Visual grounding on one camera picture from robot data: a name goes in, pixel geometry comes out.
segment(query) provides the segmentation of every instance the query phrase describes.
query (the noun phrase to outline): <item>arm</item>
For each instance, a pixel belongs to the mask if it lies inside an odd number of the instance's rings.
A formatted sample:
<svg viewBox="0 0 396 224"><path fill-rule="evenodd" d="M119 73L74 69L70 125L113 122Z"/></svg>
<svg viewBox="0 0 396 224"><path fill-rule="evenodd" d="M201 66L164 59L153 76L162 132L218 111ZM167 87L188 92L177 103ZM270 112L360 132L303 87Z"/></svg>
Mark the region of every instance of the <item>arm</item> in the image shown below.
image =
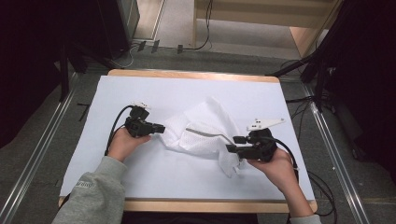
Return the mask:
<svg viewBox="0 0 396 224"><path fill-rule="evenodd" d="M320 223L306 200L294 174L289 153L277 149L269 162L248 161L268 177L285 196L291 216L291 223Z"/></svg>
<svg viewBox="0 0 396 224"><path fill-rule="evenodd" d="M126 171L122 162L149 139L132 138L126 129L119 129L108 155L95 172L81 177L52 223L120 223L125 198L120 181Z"/></svg>

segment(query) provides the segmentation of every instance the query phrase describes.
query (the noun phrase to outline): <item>wooden furniture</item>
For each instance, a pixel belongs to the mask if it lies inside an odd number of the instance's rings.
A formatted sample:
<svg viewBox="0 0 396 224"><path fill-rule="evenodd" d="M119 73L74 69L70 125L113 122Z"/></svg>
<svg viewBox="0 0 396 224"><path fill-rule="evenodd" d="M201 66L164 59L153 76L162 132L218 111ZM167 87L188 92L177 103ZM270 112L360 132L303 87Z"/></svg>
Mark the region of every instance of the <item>wooden furniture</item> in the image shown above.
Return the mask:
<svg viewBox="0 0 396 224"><path fill-rule="evenodd" d="M205 19L208 0L195 0L196 20ZM289 26L302 57L315 46L322 31L332 25L341 0L216 0L211 20Z"/></svg>

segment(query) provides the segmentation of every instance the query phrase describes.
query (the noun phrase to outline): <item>sleeve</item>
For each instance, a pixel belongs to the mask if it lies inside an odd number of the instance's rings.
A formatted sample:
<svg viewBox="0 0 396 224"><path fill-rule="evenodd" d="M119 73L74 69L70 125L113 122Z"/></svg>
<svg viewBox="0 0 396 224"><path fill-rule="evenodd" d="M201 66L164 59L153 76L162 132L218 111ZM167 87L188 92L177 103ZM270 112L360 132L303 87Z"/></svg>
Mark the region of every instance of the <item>sleeve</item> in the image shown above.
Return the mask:
<svg viewBox="0 0 396 224"><path fill-rule="evenodd" d="M103 157L96 171L84 174L73 187L52 223L120 223L125 200L120 180L125 171L122 162Z"/></svg>
<svg viewBox="0 0 396 224"><path fill-rule="evenodd" d="M310 217L292 217L290 219L291 224L320 224L320 217L313 215Z"/></svg>

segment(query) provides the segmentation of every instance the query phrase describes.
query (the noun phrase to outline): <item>floor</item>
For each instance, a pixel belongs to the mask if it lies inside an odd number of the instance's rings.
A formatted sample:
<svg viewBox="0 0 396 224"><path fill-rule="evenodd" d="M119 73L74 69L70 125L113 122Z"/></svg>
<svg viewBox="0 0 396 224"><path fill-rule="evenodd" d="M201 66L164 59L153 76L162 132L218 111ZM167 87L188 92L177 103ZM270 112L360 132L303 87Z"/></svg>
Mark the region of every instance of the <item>floor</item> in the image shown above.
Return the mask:
<svg viewBox="0 0 396 224"><path fill-rule="evenodd" d="M189 16L189 1L178 4L177 0L166 0L161 15L161 23L154 35L160 46L174 48L176 45L191 45L191 25L180 17ZM150 47L132 51L134 62L128 69L169 69L188 71L211 71L265 75L275 72L289 60L301 59L293 45L289 28L237 22L212 21L210 40L200 51L184 51L177 54L175 49L159 49L151 53ZM198 22L197 45L206 37L205 22ZM118 63L127 64L131 56L125 54ZM81 119L85 106L90 104L97 81L107 70L90 61L86 74L78 75L76 91L70 105L59 124L58 131L51 138L46 154L37 167L28 190L20 201L10 223L50 223L57 212L57 201L65 169L73 155L79 135L84 127ZM298 80L297 70L281 78L285 98L295 99L305 96L303 84ZM29 161L41 134L50 122L51 115L58 106L60 89L56 89L44 104L28 120L25 127L9 145L0 149L0 206L6 203L10 191ZM288 105L292 115L299 104ZM356 161L350 145L336 115L325 109L327 121L337 149L343 159L350 179L361 198L363 208L371 223L396 223L396 188L389 174L375 162ZM307 110L293 120L296 134L301 132L300 146L308 170L319 175L329 185L335 197L338 223L367 223L355 220L346 191L334 170L334 164L318 130L314 114ZM330 202L317 187L313 187L318 201L318 211L326 213ZM259 214L260 223L285 223L285 214ZM322 223L334 223L334 216L322 218Z"/></svg>

